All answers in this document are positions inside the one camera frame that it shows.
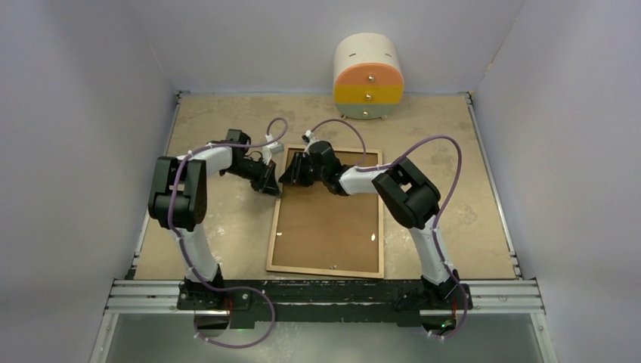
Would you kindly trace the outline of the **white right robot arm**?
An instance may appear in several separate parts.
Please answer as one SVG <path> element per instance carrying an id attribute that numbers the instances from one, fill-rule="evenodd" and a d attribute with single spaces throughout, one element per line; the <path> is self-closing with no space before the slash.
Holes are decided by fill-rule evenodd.
<path id="1" fill-rule="evenodd" d="M 331 143 L 316 141 L 294 154 L 279 182 L 302 187 L 320 182 L 330 193 L 344 197 L 378 195 L 413 239 L 426 302 L 436 308 L 447 303 L 472 305 L 466 285 L 461 283 L 441 242 L 440 191 L 406 156 L 390 164 L 361 168 L 342 163 Z"/>

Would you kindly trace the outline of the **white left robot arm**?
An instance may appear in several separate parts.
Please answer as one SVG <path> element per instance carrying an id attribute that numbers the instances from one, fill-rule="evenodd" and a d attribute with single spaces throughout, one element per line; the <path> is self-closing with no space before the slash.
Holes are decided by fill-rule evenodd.
<path id="1" fill-rule="evenodd" d="M 203 227 L 208 177 L 232 174 L 247 180 L 260 194 L 281 195 L 273 155 L 282 152 L 282 144 L 267 135 L 257 146 L 258 159 L 250 156 L 253 146 L 245 132 L 229 129 L 221 141 L 180 157 L 156 160 L 147 208 L 149 216 L 172 233 L 181 251 L 185 277 L 178 298 L 180 310 L 224 309 L 233 302 L 233 290 L 225 286 Z"/>

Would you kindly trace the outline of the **small round drawer cabinet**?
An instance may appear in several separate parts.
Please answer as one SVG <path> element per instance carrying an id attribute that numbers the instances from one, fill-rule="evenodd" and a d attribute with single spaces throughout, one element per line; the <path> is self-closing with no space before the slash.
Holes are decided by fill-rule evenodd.
<path id="1" fill-rule="evenodd" d="M 385 119 L 404 94 L 393 41 L 379 33 L 343 39 L 333 57 L 333 101 L 341 117 Z"/>

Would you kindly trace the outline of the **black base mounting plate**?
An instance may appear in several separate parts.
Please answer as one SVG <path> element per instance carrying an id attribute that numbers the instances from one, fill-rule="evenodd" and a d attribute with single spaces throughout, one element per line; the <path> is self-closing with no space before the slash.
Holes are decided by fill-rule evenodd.
<path id="1" fill-rule="evenodd" d="M 230 308 L 180 310 L 177 301 L 178 310 L 197 314 L 219 311 L 230 315 L 232 329 L 252 328 L 259 321 L 393 323 L 442 333 L 454 329 L 457 318 L 473 307 L 428 297 L 421 279 L 224 281 L 234 293 Z"/>

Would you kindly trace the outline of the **aluminium rail frame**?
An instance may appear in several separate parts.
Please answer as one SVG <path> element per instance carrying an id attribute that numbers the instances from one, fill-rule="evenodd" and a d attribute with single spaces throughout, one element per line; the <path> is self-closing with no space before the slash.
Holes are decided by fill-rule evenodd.
<path id="1" fill-rule="evenodd" d="M 168 151 L 202 144 L 228 128 L 260 136 L 268 122 L 289 122 L 287 144 L 317 126 L 343 147 L 364 139 L 390 161 L 436 134 L 456 139 L 463 171 L 442 227 L 447 250 L 470 283 L 475 305 L 462 330 L 437 341 L 419 328 L 394 324 L 280 322 L 233 330 L 228 338 L 260 339 L 226 349 L 194 336 L 190 312 L 177 309 L 178 248 L 156 222 L 144 221 L 135 276 L 113 284 L 94 358 L 104 362 L 555 362 L 537 282 L 522 278 L 494 177 L 467 93 L 406 95 L 387 119 L 337 122 L 327 95 L 185 93 L 178 102 Z"/>

